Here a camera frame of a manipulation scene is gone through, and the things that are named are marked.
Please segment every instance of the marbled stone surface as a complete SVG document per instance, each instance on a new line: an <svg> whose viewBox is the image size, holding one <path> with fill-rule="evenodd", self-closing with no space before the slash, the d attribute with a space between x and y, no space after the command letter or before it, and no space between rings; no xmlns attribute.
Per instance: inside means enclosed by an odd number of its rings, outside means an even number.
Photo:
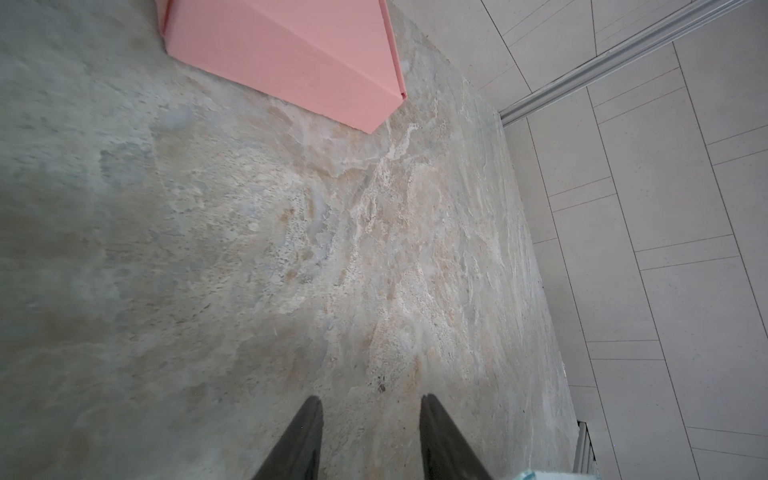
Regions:
<svg viewBox="0 0 768 480"><path fill-rule="evenodd" d="M498 115L392 9L373 135L167 57L151 0L0 6L0 477L419 478L434 392L493 475L576 425Z"/></svg>

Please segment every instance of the pink object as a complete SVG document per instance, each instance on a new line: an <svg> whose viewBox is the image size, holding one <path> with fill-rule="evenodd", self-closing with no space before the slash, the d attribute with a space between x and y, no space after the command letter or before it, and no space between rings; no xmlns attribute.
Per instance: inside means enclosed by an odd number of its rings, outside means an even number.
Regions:
<svg viewBox="0 0 768 480"><path fill-rule="evenodd" d="M386 0L156 0L168 54L366 133L406 98Z"/></svg>

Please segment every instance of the pink box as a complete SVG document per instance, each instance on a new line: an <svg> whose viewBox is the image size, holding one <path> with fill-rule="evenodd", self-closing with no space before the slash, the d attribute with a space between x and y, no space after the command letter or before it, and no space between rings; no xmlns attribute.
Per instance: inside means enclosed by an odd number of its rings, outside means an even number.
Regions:
<svg viewBox="0 0 768 480"><path fill-rule="evenodd" d="M366 133L405 100L386 0L157 0L168 54Z"/></svg>

